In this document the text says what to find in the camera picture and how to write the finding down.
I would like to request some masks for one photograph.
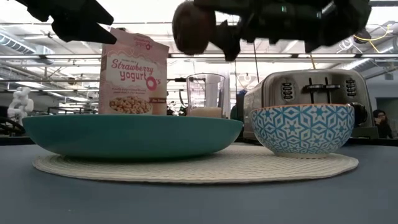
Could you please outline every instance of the bowl rim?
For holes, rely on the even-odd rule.
[[[269,108],[285,108],[285,107],[291,107],[291,106],[349,106],[350,105],[344,105],[344,104],[338,104],[338,103],[303,103],[303,104],[296,104],[296,105],[279,105],[279,106],[266,106],[263,108],[257,108],[252,110],[250,113],[257,111],[257,110],[263,110],[263,109],[269,109]]]
[[[28,116],[23,118],[22,120],[30,120],[30,119],[61,119],[61,118],[73,118],[73,117],[105,117],[105,118],[111,118],[111,117],[129,117],[129,118],[137,118],[137,119],[142,119],[142,118],[149,118],[149,119],[177,119],[177,120],[184,120],[184,119],[209,119],[209,120],[228,120],[228,122],[232,123],[241,123],[243,124],[242,121],[238,121],[235,119],[224,119],[224,118],[211,118],[211,117],[199,117],[199,116],[169,116],[169,115],[157,115],[157,114],[59,114],[59,115],[42,115],[42,116]]]

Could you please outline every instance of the yellow cable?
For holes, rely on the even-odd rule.
[[[375,41],[375,40],[380,40],[381,38],[385,38],[385,37],[386,37],[386,35],[388,34],[389,29],[390,29],[390,26],[387,26],[386,33],[385,33],[384,35],[382,35],[381,37],[374,38],[374,39],[360,38],[360,37],[357,37],[357,36],[355,36],[355,35],[354,35],[354,37],[357,38],[358,40],[364,40],[364,41]]]
[[[312,63],[312,67],[313,67],[313,69],[317,69],[317,68],[315,68],[315,62],[313,61],[312,54],[310,54],[310,57],[311,57],[311,63]]]
[[[369,43],[372,45],[372,47],[374,48],[374,50],[375,50],[377,53],[380,53],[380,51],[376,48],[376,46],[375,46],[371,41],[369,41]]]

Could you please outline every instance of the person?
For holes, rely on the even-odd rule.
[[[232,107],[232,109],[231,109],[231,114],[230,114],[229,117],[230,117],[231,119],[235,119],[235,120],[238,119],[238,116],[237,116],[237,114],[236,114],[236,105],[234,105],[234,106]]]
[[[382,110],[375,110],[373,111],[373,117],[375,125],[377,126],[377,130],[379,131],[379,138],[389,137],[392,139],[392,131],[390,125],[388,124],[386,112]]]

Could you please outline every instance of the cereal image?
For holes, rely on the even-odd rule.
[[[109,106],[113,110],[124,114],[152,113],[152,105],[136,96],[117,97],[109,102]]]

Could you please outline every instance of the blue tabletop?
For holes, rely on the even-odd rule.
[[[329,179],[244,185],[96,182],[31,165],[39,146],[0,147],[4,224],[397,224],[398,148],[348,146],[359,167]]]

